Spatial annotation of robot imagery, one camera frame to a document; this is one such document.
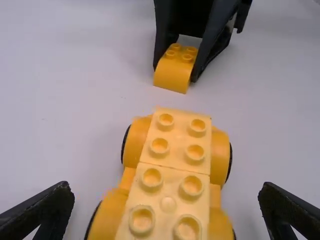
toy wheel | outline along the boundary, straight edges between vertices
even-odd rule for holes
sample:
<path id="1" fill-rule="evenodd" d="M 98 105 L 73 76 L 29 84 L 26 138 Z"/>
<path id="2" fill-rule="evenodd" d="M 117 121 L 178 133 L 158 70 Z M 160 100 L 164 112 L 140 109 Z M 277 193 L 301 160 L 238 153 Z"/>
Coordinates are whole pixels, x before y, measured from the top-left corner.
<path id="1" fill-rule="evenodd" d="M 92 214 L 92 217 L 91 217 L 91 219 L 90 219 L 89 225 L 88 225 L 88 227 L 87 227 L 87 229 L 86 229 L 86 232 L 85 232 L 84 240 L 87 240 L 87 239 L 88 239 L 88 236 L 89 236 L 89 233 L 90 233 L 90 229 L 91 229 L 91 225 L 92 225 L 92 223 L 94 222 L 96 213 L 97 213 L 97 211 L 98 211 L 98 208 L 100 207 L 101 202 L 102 202 L 102 201 L 99 202 L 98 206 L 96 206 L 96 208 L 95 208 L 95 210 L 94 210 L 94 212 L 93 212 L 93 214 Z"/>
<path id="2" fill-rule="evenodd" d="M 131 124 L 128 126 L 128 128 L 125 131 L 124 137 L 123 137 L 123 141 L 122 141 L 122 146 L 121 146 L 121 163 L 124 163 L 124 151 L 125 151 L 125 145 L 126 145 L 126 141 L 127 141 L 127 137 L 128 137 L 128 133 L 130 130 Z"/>
<path id="3" fill-rule="evenodd" d="M 225 182 L 228 181 L 228 178 L 229 178 L 229 175 L 230 175 L 230 172 L 231 172 L 231 167 L 232 167 L 232 145 L 231 145 L 230 142 L 229 142 L 229 144 L 230 144 L 230 159 L 229 159 L 228 173 L 226 174 Z"/>

